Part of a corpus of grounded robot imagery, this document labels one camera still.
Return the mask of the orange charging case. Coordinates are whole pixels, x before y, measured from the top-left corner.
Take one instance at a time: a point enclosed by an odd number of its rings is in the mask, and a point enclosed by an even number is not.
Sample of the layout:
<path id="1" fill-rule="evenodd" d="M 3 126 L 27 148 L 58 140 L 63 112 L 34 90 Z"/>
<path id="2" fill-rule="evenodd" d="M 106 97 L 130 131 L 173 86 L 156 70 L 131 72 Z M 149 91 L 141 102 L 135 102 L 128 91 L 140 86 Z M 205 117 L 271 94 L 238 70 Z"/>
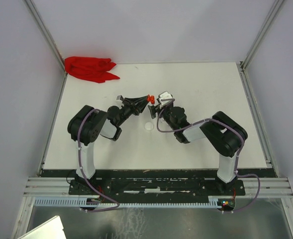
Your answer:
<path id="1" fill-rule="evenodd" d="M 147 96 L 147 101 L 149 103 L 151 103 L 152 105 L 154 105 L 155 104 L 155 96 L 154 95 L 148 95 Z"/>

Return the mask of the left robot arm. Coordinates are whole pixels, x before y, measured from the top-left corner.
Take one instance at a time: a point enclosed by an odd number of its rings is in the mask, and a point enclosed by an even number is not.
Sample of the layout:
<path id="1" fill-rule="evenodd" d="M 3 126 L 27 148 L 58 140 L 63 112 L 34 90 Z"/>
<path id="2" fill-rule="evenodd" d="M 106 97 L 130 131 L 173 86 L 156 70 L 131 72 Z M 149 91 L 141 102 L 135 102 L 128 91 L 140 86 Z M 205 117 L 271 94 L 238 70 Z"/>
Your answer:
<path id="1" fill-rule="evenodd" d="M 154 104 L 155 98 L 146 95 L 139 98 L 116 98 L 117 105 L 107 111 L 95 109 L 89 105 L 83 106 L 70 120 L 67 131 L 77 144 L 78 166 L 76 174 L 83 178 L 80 189 L 86 194 L 92 194 L 97 189 L 94 165 L 94 144 L 99 136 L 112 141 L 118 140 L 122 133 L 121 125 L 130 116 L 140 115 L 148 104 Z"/>

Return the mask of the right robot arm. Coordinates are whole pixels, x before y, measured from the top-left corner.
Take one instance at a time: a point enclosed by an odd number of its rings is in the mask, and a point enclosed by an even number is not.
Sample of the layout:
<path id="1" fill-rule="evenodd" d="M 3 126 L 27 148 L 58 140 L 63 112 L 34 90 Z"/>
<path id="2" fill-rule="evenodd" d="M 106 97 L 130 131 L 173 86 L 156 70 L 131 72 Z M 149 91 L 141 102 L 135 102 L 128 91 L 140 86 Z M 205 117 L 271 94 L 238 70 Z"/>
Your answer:
<path id="1" fill-rule="evenodd" d="M 157 119 L 161 133 L 173 133 L 180 143 L 191 143 L 206 138 L 219 153 L 216 191 L 226 195 L 233 190 L 237 176 L 239 154 L 248 138 L 247 131 L 222 111 L 211 118 L 189 123 L 185 109 L 172 104 L 149 106 L 152 119 Z"/>

